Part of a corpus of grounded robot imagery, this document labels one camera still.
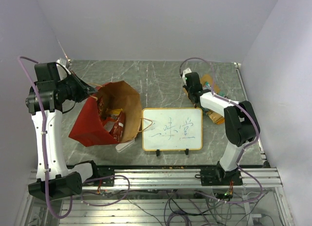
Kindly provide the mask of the red orange snack bag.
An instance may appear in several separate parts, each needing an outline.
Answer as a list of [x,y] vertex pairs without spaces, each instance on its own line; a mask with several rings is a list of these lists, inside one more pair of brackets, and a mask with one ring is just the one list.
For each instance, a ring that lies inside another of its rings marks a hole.
[[104,109],[104,101],[103,101],[103,97],[100,97],[100,98],[97,100],[97,113],[98,113],[98,116],[99,116],[99,117],[102,116],[103,109]]

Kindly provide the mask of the tan teal chips bag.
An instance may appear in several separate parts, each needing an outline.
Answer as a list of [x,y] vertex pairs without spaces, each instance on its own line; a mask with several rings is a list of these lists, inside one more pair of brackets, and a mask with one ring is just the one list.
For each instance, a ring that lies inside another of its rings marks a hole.
[[213,79],[209,74],[204,74],[200,77],[198,73],[191,72],[186,74],[186,85],[184,84],[183,88],[184,86],[201,86],[200,106],[196,108],[201,108],[215,124],[219,125],[225,122],[224,109],[228,104],[217,98],[218,93],[220,92],[218,86],[216,87],[216,92],[212,93],[212,85]]

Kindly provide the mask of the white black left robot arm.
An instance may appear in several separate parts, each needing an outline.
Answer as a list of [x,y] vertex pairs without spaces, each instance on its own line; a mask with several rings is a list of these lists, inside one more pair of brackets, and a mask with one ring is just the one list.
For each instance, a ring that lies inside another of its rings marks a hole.
[[94,161],[67,168],[61,141],[62,105],[67,100],[80,103],[97,90],[60,61],[37,63],[34,69],[37,81],[25,103],[36,131],[38,167],[28,191],[43,201],[79,195],[84,182],[93,186],[99,181],[99,173]]

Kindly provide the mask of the red paper bag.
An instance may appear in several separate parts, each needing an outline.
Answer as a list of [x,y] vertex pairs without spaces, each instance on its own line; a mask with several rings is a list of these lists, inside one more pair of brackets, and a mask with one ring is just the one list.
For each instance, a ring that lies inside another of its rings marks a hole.
[[128,142],[143,132],[140,94],[125,81],[97,85],[82,107],[69,138],[86,147]]

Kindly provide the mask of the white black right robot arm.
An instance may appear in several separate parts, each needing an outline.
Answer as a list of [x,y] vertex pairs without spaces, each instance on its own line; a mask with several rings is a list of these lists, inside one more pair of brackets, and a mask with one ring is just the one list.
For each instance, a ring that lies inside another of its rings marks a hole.
[[210,89],[203,89],[198,73],[189,68],[181,74],[188,98],[202,110],[208,109],[224,118],[226,149],[216,165],[215,179],[225,185],[238,172],[239,161],[245,149],[259,138],[260,127],[251,103],[221,97]]

